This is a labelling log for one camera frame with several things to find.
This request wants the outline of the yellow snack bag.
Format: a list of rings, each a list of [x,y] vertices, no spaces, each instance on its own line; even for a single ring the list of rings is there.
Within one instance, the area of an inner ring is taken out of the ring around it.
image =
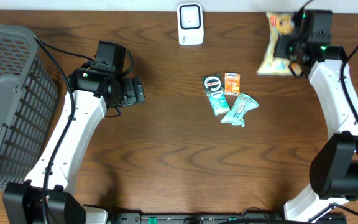
[[[270,42],[264,59],[257,70],[258,75],[300,76],[300,66],[288,58],[290,42],[295,30],[294,12],[267,12]]]

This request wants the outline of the orange small carton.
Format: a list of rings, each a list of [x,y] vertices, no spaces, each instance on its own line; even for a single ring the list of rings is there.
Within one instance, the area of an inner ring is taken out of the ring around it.
[[[240,94],[241,76],[239,73],[224,74],[224,94],[238,96]]]

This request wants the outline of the green wet wipes pack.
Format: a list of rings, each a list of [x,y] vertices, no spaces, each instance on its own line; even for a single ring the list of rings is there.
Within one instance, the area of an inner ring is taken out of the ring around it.
[[[235,100],[232,108],[221,120],[222,123],[231,123],[233,126],[245,126],[244,115],[259,107],[259,103],[251,96],[241,93]]]

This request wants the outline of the black round-label packet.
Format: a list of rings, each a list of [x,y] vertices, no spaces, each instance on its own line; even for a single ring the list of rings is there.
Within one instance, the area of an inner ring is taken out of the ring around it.
[[[219,73],[214,75],[207,75],[201,77],[201,81],[203,84],[204,92],[206,95],[210,93],[214,93],[217,91],[221,91],[224,89],[223,83],[221,80],[221,75]]]

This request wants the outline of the green Kleenex tissue pack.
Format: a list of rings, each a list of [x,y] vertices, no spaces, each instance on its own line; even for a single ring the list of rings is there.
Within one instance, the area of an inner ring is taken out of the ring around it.
[[[222,90],[208,93],[208,100],[215,116],[227,113],[230,110],[229,104]]]

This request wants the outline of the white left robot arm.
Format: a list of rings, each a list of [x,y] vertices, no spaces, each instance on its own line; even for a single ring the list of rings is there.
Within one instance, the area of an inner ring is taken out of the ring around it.
[[[142,80],[77,68],[47,147],[24,183],[8,183],[2,200],[10,223],[114,223],[114,215],[73,196],[90,139],[110,108],[145,101]]]

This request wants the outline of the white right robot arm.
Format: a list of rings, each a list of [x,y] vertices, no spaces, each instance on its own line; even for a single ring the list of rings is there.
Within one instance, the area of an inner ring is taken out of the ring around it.
[[[311,34],[283,35],[275,53],[299,64],[323,110],[328,141],[312,160],[309,184],[283,206],[283,217],[314,223],[358,200],[358,97],[344,48]]]

